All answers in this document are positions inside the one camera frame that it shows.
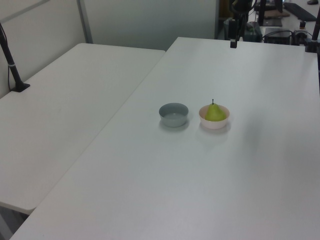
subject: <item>white wall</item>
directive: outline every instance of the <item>white wall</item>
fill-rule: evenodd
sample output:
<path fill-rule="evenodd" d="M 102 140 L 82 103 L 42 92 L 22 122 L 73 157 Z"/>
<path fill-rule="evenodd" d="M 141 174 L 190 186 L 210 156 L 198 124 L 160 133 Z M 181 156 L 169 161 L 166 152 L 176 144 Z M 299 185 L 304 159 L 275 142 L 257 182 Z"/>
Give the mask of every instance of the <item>white wall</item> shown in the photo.
<path fill-rule="evenodd" d="M 76 0 L 50 0 L 2 26 L 23 82 L 76 44 L 85 42 Z M 9 92 L 7 68 L 0 49 L 0 98 Z"/>
<path fill-rule="evenodd" d="M 177 37 L 213 39 L 219 0 L 83 0 L 93 43 L 167 50 Z"/>

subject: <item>pear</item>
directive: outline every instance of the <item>pear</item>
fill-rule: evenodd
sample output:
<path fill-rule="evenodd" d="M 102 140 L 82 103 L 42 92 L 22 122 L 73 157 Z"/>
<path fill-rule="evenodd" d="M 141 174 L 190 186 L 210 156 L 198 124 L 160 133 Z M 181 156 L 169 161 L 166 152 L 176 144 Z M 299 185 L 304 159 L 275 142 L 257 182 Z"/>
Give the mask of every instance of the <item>pear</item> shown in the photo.
<path fill-rule="evenodd" d="M 225 120 L 226 118 L 227 116 L 225 112 L 222 111 L 219 105 L 215 104 L 214 100 L 212 99 L 212 104 L 209 105 L 204 119 L 207 121 L 218 122 Z"/>

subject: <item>black cable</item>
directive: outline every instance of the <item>black cable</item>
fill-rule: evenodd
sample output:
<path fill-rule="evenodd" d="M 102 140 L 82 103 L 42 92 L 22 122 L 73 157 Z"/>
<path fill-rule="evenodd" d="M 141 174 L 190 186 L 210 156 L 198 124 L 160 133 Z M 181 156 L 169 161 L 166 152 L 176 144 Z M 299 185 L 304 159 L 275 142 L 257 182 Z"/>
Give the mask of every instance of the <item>black cable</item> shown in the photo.
<path fill-rule="evenodd" d="M 248 10 L 248 11 L 237 11 L 235 10 L 234 6 L 238 3 L 238 1 L 234 1 L 232 4 L 231 4 L 231 10 L 232 12 L 234 12 L 235 14 L 248 14 L 252 9 L 255 8 L 256 4 L 257 4 L 257 0 L 254 0 L 254 4 L 253 6 Z"/>
<path fill-rule="evenodd" d="M 1 32 L 3 33 L 3 35 L 4 35 L 5 43 L 8 45 L 7 35 L 6 35 L 6 32 L 5 32 L 4 28 L 1 25 L 1 22 L 0 22 L 0 29 L 1 29 Z"/>
<path fill-rule="evenodd" d="M 0 30 L 4 35 L 5 43 L 8 45 L 7 35 L 6 35 L 6 32 L 5 32 L 4 28 L 2 27 L 1 23 L 0 23 Z M 10 88 L 10 67 L 9 66 L 8 66 L 8 88 L 9 88 L 9 92 L 11 92 L 11 88 Z"/>
<path fill-rule="evenodd" d="M 10 67 L 8 66 L 8 88 L 9 88 L 9 92 L 11 92 L 11 88 L 10 88 Z"/>
<path fill-rule="evenodd" d="M 262 37 L 262 39 L 264 39 L 265 37 L 268 37 L 268 36 L 274 35 L 274 34 L 278 34 L 278 33 L 285 33 L 285 32 L 289 32 L 289 33 L 291 33 L 291 34 L 293 34 L 293 33 L 294 33 L 293 31 L 290 31 L 290 30 L 272 31 L 272 32 L 269 32 L 269 33 L 267 33 L 266 35 L 264 35 L 264 36 Z"/>

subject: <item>black pole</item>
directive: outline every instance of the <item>black pole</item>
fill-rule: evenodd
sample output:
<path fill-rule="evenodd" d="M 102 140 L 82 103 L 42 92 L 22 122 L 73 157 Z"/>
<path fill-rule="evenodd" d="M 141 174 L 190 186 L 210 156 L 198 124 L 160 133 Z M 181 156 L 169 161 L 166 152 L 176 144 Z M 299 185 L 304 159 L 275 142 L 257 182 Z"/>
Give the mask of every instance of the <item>black pole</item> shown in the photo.
<path fill-rule="evenodd" d="M 10 53 L 9 47 L 8 47 L 8 42 L 7 39 L 5 37 L 5 32 L 3 30 L 3 27 L 0 23 L 0 45 L 1 48 L 3 50 L 4 56 L 6 58 L 6 61 L 8 63 L 8 66 L 11 70 L 12 76 L 14 78 L 15 81 L 15 87 L 12 89 L 12 91 L 14 92 L 18 92 L 21 93 L 23 90 L 27 89 L 28 87 L 30 87 L 30 84 L 26 84 L 23 83 L 21 81 L 21 78 L 19 76 L 16 64 L 14 62 L 14 59 L 12 58 L 12 55 Z"/>
<path fill-rule="evenodd" d="M 263 26 L 264 25 L 265 11 L 266 11 L 266 0 L 261 0 L 260 1 L 259 16 L 258 16 L 258 24 L 259 24 L 259 26 Z"/>
<path fill-rule="evenodd" d="M 318 16 L 316 17 L 311 42 L 308 42 L 308 44 L 305 47 L 305 51 L 307 53 L 317 53 L 318 52 L 319 31 L 320 31 L 320 7 L 319 7 L 319 11 L 318 11 Z"/>

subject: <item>table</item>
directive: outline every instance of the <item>table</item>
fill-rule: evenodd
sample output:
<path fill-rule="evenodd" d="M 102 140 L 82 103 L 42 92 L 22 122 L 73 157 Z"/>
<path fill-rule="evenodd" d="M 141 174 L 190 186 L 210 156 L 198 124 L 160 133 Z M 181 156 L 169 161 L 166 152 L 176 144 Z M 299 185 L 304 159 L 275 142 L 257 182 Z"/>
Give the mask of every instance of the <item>table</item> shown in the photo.
<path fill-rule="evenodd" d="M 0 206 L 30 214 L 163 55 L 82 43 L 0 99 Z"/>
<path fill-rule="evenodd" d="M 160 123 L 170 102 L 186 125 Z M 12 240 L 317 239 L 319 123 L 316 54 L 179 37 Z"/>
<path fill-rule="evenodd" d="M 319 4 L 316 5 L 308 5 L 307 0 L 286 0 L 287 3 L 296 3 L 315 17 L 318 15 L 319 11 Z M 285 8 L 283 8 L 285 12 L 288 12 L 290 16 L 288 17 L 283 17 L 281 19 L 282 22 L 282 27 L 284 29 L 289 29 L 291 31 L 294 31 L 299 28 L 300 26 L 300 21 L 295 15 L 293 15 L 291 12 L 287 11 Z M 254 22 L 255 21 L 255 12 L 251 12 L 252 14 L 249 16 L 248 22 Z M 310 33 L 313 34 L 314 28 L 315 28 L 315 21 L 307 21 L 305 24 L 306 30 Z M 265 34 L 266 28 L 279 28 L 276 26 L 262 26 L 260 27 L 262 34 Z"/>

